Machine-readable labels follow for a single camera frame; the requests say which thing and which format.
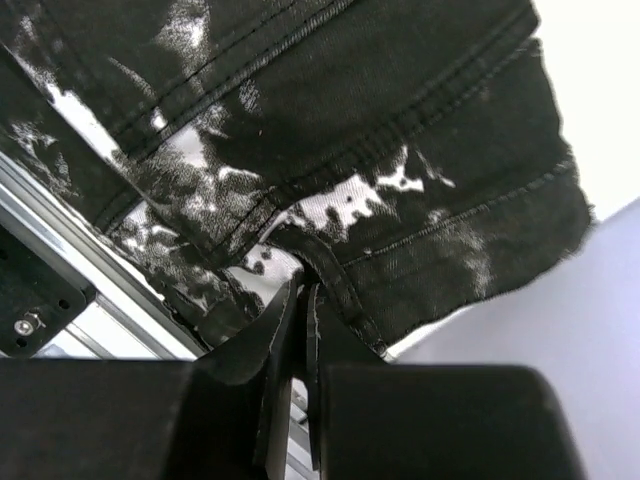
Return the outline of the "black white tie-dye trousers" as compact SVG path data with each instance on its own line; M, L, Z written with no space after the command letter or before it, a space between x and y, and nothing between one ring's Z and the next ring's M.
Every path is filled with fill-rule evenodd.
M1 149L208 347L299 272L374 352L592 214L529 1L5 1Z

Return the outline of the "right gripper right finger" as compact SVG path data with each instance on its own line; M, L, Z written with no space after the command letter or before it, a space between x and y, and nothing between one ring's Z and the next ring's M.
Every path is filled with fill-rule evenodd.
M308 293L312 464L324 479L581 479L557 397L517 365L393 365Z

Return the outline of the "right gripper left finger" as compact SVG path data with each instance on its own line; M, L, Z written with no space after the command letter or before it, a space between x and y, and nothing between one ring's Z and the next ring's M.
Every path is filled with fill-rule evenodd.
M281 479L297 285L195 361L5 360L5 479Z

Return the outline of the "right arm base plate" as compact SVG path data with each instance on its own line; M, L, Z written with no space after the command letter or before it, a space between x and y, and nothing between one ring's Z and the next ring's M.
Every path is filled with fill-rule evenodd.
M95 299L96 289L66 262L1 229L1 353L34 356Z

